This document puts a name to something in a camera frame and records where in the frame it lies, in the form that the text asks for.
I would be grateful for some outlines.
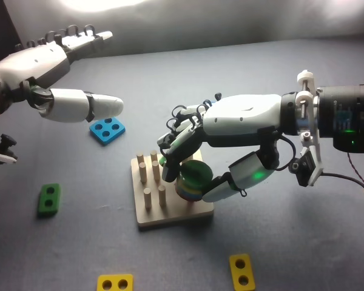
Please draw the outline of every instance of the blue square block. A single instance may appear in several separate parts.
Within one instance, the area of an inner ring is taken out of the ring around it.
[[[126,128],[117,118],[107,118],[93,123],[90,127],[90,132],[104,146],[111,143],[121,136]]]

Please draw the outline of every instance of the green rectangular block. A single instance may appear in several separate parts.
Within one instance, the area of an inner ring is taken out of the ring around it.
[[[42,186],[39,197],[38,216],[52,216],[58,212],[61,186],[46,184]]]

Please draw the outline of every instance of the gray table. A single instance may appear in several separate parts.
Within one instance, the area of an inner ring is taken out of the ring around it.
[[[39,117],[26,103],[0,118],[19,162],[0,166],[0,290],[95,290],[101,274],[132,273],[135,290],[232,290],[229,255],[249,253],[258,290],[364,290],[364,190],[321,177],[299,187],[288,171],[215,205],[210,223],[140,232],[130,160],[149,154],[177,104],[241,93],[364,81],[364,42],[283,41],[86,59],[54,87],[119,96],[126,133],[107,147],[89,125]],[[300,150],[298,138],[292,138]],[[281,162],[291,157],[279,142]],[[215,175],[251,149],[201,148]],[[354,176],[346,154],[322,141],[326,171]],[[364,155],[353,155],[364,176]],[[62,185],[59,213],[36,219],[42,184]]]

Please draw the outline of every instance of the wooden base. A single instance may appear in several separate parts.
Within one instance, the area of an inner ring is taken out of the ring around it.
[[[198,150],[193,159],[202,161],[201,152]],[[145,156],[147,181],[140,181],[140,171],[138,160],[131,160],[133,194],[135,197],[136,219],[140,227],[157,226],[174,221],[183,221],[204,216],[211,216],[214,212],[213,203],[204,201],[189,202],[178,196],[175,192],[175,182],[168,183],[160,179],[156,181],[152,171],[151,156]],[[162,175],[163,167],[159,165],[160,175]],[[161,207],[159,203],[158,187],[163,185],[166,188],[166,205]],[[147,209],[144,203],[144,189],[151,189],[151,208]]]

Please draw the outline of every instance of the robotic hand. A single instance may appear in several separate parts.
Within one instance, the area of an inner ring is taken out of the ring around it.
[[[102,50],[112,39],[111,32],[95,33],[92,25],[71,25],[64,36],[48,32],[45,38],[18,44],[13,53],[0,61],[0,114],[12,103],[27,100],[43,118],[59,122],[88,122],[119,115],[123,102],[117,97],[73,89],[48,89],[70,71],[73,61]],[[14,163],[17,157],[8,148],[16,141],[1,136],[0,164]]]
[[[206,202],[238,192],[246,196],[245,189],[287,167],[304,187],[313,186],[321,175],[340,176],[323,173],[318,138],[333,138],[333,146],[343,152],[364,153],[364,84],[315,89],[313,74],[306,70],[298,75],[298,83],[302,86],[300,92],[283,96],[221,98],[221,93],[217,93],[216,102],[176,106],[173,118],[166,123],[170,132],[158,140],[165,158],[162,178],[174,181],[180,174],[180,163],[195,153],[202,142],[212,147],[260,146],[231,164],[224,175],[202,185],[201,198]],[[295,158],[295,146],[283,134],[300,135],[301,158]],[[278,167],[278,139],[290,143],[293,150],[293,158],[283,167]]]

